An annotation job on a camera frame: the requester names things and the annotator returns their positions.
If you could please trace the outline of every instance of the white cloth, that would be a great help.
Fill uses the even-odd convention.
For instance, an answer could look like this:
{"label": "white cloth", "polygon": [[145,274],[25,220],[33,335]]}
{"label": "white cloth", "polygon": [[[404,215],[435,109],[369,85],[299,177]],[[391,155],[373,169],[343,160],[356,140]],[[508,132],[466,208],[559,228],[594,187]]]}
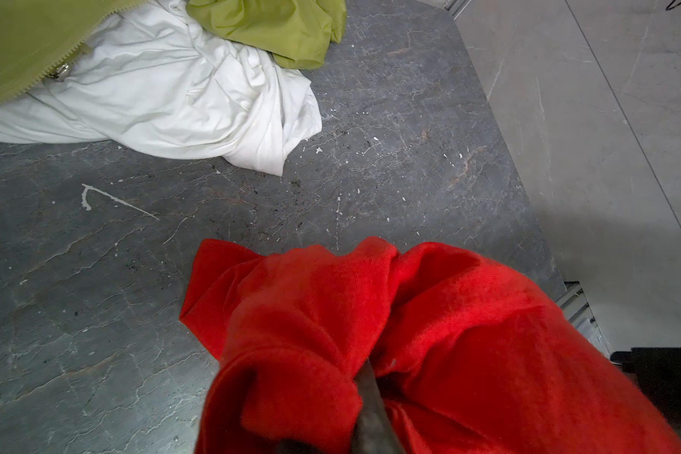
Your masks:
{"label": "white cloth", "polygon": [[113,139],[170,159],[223,156],[282,175],[320,132],[310,81],[264,51],[204,31],[183,0],[113,14],[63,82],[45,80],[0,104],[0,141]]}

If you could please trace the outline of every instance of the green fabric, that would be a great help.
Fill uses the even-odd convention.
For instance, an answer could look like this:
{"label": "green fabric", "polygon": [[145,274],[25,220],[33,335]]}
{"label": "green fabric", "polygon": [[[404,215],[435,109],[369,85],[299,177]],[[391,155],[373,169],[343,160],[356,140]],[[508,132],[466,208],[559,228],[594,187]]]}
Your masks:
{"label": "green fabric", "polygon": [[315,69],[345,31],[345,0],[189,0],[205,30],[273,53],[284,68]]}
{"label": "green fabric", "polygon": [[144,0],[0,0],[0,102],[33,86],[109,14]]}

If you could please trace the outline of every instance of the red fabric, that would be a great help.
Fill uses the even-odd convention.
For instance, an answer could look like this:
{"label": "red fabric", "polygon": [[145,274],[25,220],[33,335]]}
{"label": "red fabric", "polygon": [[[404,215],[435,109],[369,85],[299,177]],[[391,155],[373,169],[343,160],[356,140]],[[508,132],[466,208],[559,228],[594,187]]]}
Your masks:
{"label": "red fabric", "polygon": [[530,280],[368,238],[259,256],[202,243],[181,320],[220,361],[195,452],[348,452],[370,356],[409,453],[681,452],[660,413]]}

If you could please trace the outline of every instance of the zipper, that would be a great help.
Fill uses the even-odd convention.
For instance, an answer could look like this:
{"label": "zipper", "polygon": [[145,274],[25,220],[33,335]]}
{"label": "zipper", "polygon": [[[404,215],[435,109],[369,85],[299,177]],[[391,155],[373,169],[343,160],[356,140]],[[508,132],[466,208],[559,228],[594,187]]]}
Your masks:
{"label": "zipper", "polygon": [[96,30],[96,27],[98,27],[111,14],[115,14],[117,12],[122,12],[122,11],[126,11],[128,9],[136,8],[137,6],[143,4],[147,1],[148,0],[131,0],[129,2],[126,2],[124,5],[121,5],[121,6],[115,7],[114,9],[111,9],[108,13],[101,16],[100,19],[96,21],[96,23],[92,24],[89,31],[84,33],[83,36],[81,37],[81,39],[79,39],[78,42],[76,44],[74,44],[68,51],[64,52],[62,54],[61,58],[59,58],[55,61],[52,61],[51,64],[47,65],[42,71],[40,71],[36,77],[29,79],[27,84],[21,84],[18,87],[13,87],[12,89],[6,90],[0,96],[0,103],[4,103],[6,101],[9,101],[9,100],[19,96],[19,95],[22,95],[23,93],[26,93],[33,86],[35,86],[38,82],[42,81],[46,77],[51,77],[51,75],[55,75],[55,74],[61,75],[61,70],[64,71],[63,74],[62,74],[63,78],[67,77],[68,73],[70,72],[70,69],[71,69],[71,63],[73,63],[76,59],[78,59],[82,55],[80,48],[81,48],[81,46],[84,46],[84,41],[86,41],[87,38],[93,33],[93,31]]}

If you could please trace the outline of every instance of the floor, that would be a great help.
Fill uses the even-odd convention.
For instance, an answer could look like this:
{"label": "floor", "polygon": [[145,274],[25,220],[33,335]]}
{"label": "floor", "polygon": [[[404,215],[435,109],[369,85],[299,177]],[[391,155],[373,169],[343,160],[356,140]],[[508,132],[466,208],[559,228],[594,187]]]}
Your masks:
{"label": "floor", "polygon": [[563,278],[614,350],[681,347],[673,4],[472,0],[457,18]]}
{"label": "floor", "polygon": [[565,293],[452,18],[347,5],[307,73],[323,132],[281,178],[112,141],[0,144],[0,453],[192,451],[217,363],[178,316],[204,238],[442,241]]}

